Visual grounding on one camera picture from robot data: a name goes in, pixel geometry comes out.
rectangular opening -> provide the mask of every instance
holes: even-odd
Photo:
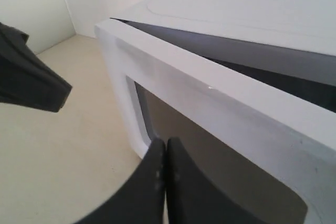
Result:
[[[126,23],[224,67],[336,112],[334,56],[136,22]]]
[[[286,185],[135,83],[149,137],[181,139],[201,171],[234,202],[271,224],[303,224],[305,202]]]

floor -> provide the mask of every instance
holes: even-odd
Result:
[[[1,224],[73,223],[140,162],[97,41],[74,36],[39,57],[73,90],[59,113],[0,104]]]

beige floor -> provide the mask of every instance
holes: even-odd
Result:
[[[40,58],[73,85],[57,114],[0,104],[0,223],[68,224],[96,208],[140,159],[127,142],[95,39]]]

black object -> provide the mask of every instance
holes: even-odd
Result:
[[[167,206],[172,224],[266,224],[218,190],[178,138],[167,145]]]
[[[162,224],[165,146],[152,141],[128,181],[101,207],[76,224]]]
[[[26,46],[28,37],[0,23],[0,102],[58,112],[72,86]]]

black plastic piece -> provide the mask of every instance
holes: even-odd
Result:
[[[178,138],[167,144],[166,195],[172,224],[265,224],[230,200],[198,169]]]
[[[164,166],[165,145],[162,140],[156,139],[116,194],[77,224],[162,224]]]
[[[58,112],[72,86],[26,46],[28,37],[0,23],[0,102]]]

